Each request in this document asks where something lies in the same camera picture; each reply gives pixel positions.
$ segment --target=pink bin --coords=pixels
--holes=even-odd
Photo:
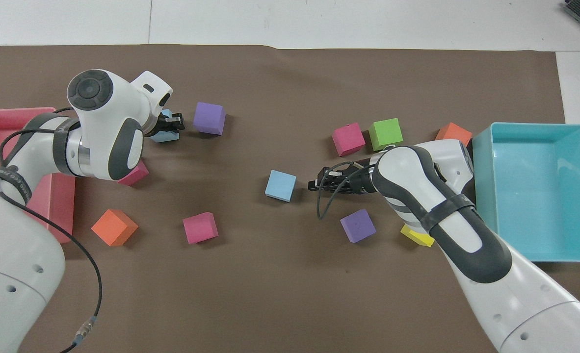
[[[29,120],[38,114],[52,111],[54,111],[52,107],[0,109],[0,143],[12,132],[22,129]],[[12,150],[16,142],[17,137],[7,143],[4,148],[5,156]],[[36,190],[33,190],[32,199],[28,203],[29,208],[57,223],[70,234],[72,234],[74,217],[75,179],[73,176],[61,173],[44,176]],[[59,243],[70,241],[58,230],[42,221],[39,222],[54,235]]]

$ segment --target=cube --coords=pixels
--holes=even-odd
[[[194,215],[183,220],[187,243],[200,243],[218,236],[216,221],[211,212]]]
[[[198,102],[194,112],[194,129],[221,135],[225,128],[225,108],[222,105]]]
[[[417,243],[418,245],[427,246],[428,248],[434,244],[434,238],[429,236],[429,234],[419,233],[411,230],[407,224],[401,229],[401,234],[406,235]]]
[[[357,152],[362,149],[362,146],[366,145],[358,123],[352,123],[335,129],[332,138],[336,146],[336,151],[341,157]]]
[[[93,232],[109,246],[124,244],[136,229],[137,224],[121,210],[107,210],[92,226]]]
[[[467,146],[469,145],[469,141],[471,141],[472,135],[471,132],[462,127],[454,123],[449,123],[438,131],[436,139],[458,139],[463,145]]]
[[[369,213],[364,208],[341,219],[340,223],[351,243],[357,243],[377,232]]]
[[[399,119],[375,121],[369,128],[373,151],[381,151],[388,145],[404,141],[399,127]]]
[[[166,142],[166,141],[174,141],[179,139],[179,134],[173,131],[160,131],[156,134],[149,137],[151,140],[155,141],[156,143]]]
[[[296,183],[296,176],[271,170],[264,193],[268,197],[290,202],[294,183]]]
[[[148,169],[142,159],[137,163],[135,168],[131,170],[131,172],[125,176],[124,178],[118,180],[119,184],[128,185],[129,187],[138,181],[142,180],[146,175],[148,175]]]

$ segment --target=blue bin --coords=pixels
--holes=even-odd
[[[580,261],[580,125],[492,123],[474,168],[492,230],[531,261]]]

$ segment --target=green cube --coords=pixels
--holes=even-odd
[[[373,151],[381,151],[388,145],[404,141],[399,127],[399,119],[375,121],[369,129]]]

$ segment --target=white table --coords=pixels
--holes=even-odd
[[[260,44],[556,51],[580,124],[580,25],[559,0],[0,0],[0,45]]]

